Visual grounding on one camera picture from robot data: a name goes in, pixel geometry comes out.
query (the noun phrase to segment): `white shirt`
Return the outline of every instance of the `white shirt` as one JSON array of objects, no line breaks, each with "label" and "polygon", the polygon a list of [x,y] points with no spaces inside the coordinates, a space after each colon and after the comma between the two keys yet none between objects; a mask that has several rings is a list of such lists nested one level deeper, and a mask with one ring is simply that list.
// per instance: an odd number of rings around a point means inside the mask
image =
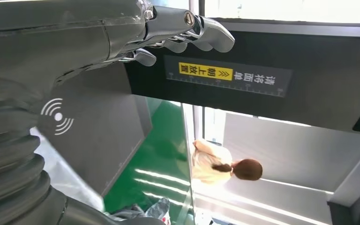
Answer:
[{"label": "white shirt", "polygon": [[217,185],[223,184],[231,178],[230,172],[220,172],[212,169],[213,165],[229,164],[233,159],[228,149],[212,144],[204,139],[195,141],[195,153],[193,154],[193,179],[202,183]]}]

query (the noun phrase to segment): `brown hair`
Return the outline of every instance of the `brown hair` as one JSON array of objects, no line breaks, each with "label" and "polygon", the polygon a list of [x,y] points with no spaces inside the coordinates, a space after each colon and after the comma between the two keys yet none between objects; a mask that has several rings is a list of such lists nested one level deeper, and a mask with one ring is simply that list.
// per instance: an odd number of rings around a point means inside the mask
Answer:
[{"label": "brown hair", "polygon": [[213,165],[212,168],[223,173],[228,173],[232,170],[235,176],[241,180],[258,180],[263,174],[262,165],[254,159],[244,159],[235,164],[234,167],[229,164],[221,164]]}]

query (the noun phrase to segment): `wireless signal icon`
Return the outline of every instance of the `wireless signal icon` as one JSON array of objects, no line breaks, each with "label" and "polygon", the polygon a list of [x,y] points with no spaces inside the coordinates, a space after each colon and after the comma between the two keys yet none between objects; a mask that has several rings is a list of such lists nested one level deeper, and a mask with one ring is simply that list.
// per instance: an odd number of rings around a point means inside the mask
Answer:
[{"label": "wireless signal icon", "polygon": [[61,109],[62,100],[62,98],[55,98],[48,101],[41,111],[41,115],[53,116],[54,120],[59,123],[56,125],[56,131],[54,135],[62,135],[63,133],[67,132],[74,123],[74,119],[63,118],[63,114],[58,112],[58,110]]}]

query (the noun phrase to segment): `robotic arm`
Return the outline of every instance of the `robotic arm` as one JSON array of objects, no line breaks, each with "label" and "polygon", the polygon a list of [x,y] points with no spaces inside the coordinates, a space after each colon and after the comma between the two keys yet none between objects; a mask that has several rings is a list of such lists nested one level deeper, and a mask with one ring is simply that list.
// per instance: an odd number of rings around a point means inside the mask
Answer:
[{"label": "robotic arm", "polygon": [[111,221],[52,188],[29,129],[55,85],[117,61],[152,66],[143,48],[180,53],[188,43],[227,52],[234,38],[212,19],[145,0],[0,0],[0,225],[159,222]]}]

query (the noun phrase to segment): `yellow label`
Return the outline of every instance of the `yellow label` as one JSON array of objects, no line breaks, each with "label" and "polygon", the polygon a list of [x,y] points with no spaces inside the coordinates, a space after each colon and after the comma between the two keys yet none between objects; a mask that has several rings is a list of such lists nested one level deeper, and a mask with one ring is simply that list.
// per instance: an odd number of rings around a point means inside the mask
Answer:
[{"label": "yellow label", "polygon": [[226,81],[233,80],[233,69],[179,62],[179,73]]}]

